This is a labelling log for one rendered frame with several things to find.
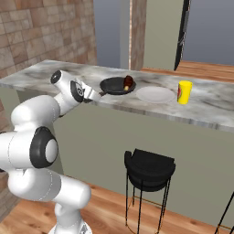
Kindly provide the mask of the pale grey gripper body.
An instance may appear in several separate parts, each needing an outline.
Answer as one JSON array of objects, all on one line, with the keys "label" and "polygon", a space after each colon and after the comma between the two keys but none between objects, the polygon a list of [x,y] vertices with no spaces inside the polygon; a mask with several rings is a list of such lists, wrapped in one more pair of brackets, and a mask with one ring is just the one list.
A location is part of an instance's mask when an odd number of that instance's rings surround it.
[{"label": "pale grey gripper body", "polygon": [[81,83],[81,86],[83,90],[83,102],[98,101],[101,98],[101,95],[91,86],[84,82]]}]

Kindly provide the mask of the black frying pan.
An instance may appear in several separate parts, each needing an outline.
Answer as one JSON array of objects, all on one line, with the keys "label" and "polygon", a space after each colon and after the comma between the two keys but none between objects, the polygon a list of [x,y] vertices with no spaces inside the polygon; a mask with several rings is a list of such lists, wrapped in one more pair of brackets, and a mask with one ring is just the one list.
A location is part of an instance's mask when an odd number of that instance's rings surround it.
[{"label": "black frying pan", "polygon": [[129,90],[125,90],[123,87],[124,78],[123,77],[112,77],[105,80],[102,80],[100,83],[100,88],[104,93],[111,95],[125,95],[132,91],[134,91],[136,87],[136,83],[129,88]]}]

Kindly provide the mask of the brown steak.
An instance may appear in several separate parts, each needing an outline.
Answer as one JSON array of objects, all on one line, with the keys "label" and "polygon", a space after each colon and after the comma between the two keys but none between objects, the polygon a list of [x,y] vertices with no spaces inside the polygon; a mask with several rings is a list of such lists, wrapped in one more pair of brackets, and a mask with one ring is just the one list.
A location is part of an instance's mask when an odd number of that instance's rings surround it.
[{"label": "brown steak", "polygon": [[127,75],[123,81],[123,89],[128,91],[133,86],[133,78],[130,75]]}]

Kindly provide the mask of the white round plate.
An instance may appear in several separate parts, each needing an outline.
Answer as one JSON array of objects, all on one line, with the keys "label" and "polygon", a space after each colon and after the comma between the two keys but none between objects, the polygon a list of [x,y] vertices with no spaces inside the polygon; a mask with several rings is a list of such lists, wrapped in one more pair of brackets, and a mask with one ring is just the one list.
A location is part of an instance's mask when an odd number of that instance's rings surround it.
[{"label": "white round plate", "polygon": [[167,88],[148,86],[139,89],[136,97],[149,103],[168,103],[175,98],[175,94]]}]

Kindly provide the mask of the yellow cup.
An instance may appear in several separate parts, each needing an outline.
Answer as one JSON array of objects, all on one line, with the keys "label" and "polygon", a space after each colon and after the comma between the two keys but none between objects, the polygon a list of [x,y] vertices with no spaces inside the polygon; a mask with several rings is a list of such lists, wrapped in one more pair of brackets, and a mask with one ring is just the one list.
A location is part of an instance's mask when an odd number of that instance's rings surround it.
[{"label": "yellow cup", "polygon": [[178,83],[177,102],[187,104],[193,83],[189,80],[180,80]]}]

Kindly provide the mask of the black bar stool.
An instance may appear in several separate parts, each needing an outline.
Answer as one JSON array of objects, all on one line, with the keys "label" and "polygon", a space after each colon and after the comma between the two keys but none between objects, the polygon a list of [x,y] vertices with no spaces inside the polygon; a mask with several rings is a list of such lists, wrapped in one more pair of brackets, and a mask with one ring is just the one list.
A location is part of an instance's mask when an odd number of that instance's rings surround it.
[{"label": "black bar stool", "polygon": [[135,149],[133,152],[126,151],[124,153],[124,166],[126,168],[126,182],[131,182],[133,185],[131,201],[128,201],[128,188],[125,189],[125,226],[130,228],[128,226],[128,210],[130,206],[134,206],[134,200],[137,198],[135,189],[140,190],[138,221],[141,221],[143,192],[157,192],[164,189],[163,202],[159,204],[161,213],[158,228],[155,232],[155,234],[159,234],[165,216],[171,177],[176,170],[175,159]]},{"label": "black bar stool", "polygon": [[228,212],[228,210],[229,210],[229,206],[230,206],[230,204],[231,204],[233,198],[234,198],[234,191],[232,192],[232,194],[231,194],[231,196],[230,196],[229,202],[228,202],[228,204],[227,204],[226,207],[225,207],[225,210],[224,210],[224,212],[223,212],[223,214],[222,214],[222,216],[221,216],[221,218],[220,218],[219,223],[217,224],[217,227],[216,227],[216,230],[215,230],[215,233],[214,233],[214,234],[219,234],[219,229],[220,229],[220,228],[228,229],[228,230],[229,230],[229,234],[233,234],[233,233],[234,233],[234,225],[233,225],[232,228],[230,228],[230,227],[224,226],[224,225],[222,224],[223,219],[224,219],[224,217],[226,216],[226,214],[227,214],[227,212]]}]

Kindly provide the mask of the tall black panel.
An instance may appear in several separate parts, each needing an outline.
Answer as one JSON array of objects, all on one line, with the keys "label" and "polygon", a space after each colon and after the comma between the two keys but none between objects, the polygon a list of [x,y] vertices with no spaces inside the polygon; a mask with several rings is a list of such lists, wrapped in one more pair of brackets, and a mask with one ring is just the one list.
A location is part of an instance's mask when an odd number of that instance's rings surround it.
[{"label": "tall black panel", "polygon": [[180,60],[183,57],[183,49],[184,49],[185,39],[186,39],[186,28],[187,28],[187,23],[188,23],[188,18],[189,18],[190,4],[191,4],[191,0],[184,0],[178,41],[177,41],[177,49],[176,49],[176,54],[175,54],[174,69],[177,69],[180,63]]}]

